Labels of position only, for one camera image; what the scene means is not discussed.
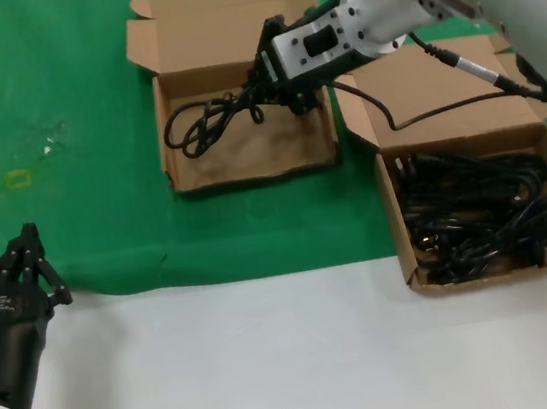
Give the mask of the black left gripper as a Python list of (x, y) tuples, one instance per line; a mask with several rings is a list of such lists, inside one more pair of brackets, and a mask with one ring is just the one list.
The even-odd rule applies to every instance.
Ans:
[(42, 256), (37, 226), (23, 224), (0, 257), (0, 406), (32, 409), (52, 307), (72, 302), (66, 282)]

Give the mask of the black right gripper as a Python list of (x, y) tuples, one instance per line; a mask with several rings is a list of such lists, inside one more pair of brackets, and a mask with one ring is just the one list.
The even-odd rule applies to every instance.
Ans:
[[(254, 57), (254, 63), (247, 73), (246, 87), (258, 84), (279, 83), (283, 77), (277, 52), (272, 40), (285, 32), (286, 24), (283, 15), (276, 15), (265, 20)], [(319, 107), (317, 89), (327, 82), (334, 81), (342, 74), (349, 73), (358, 67), (371, 62), (371, 58), (361, 53), (342, 55), (332, 61), (319, 65), (311, 71), (304, 72), (289, 81), (289, 88), (261, 89), (259, 101), (263, 104), (285, 106), (295, 115), (306, 113)]]

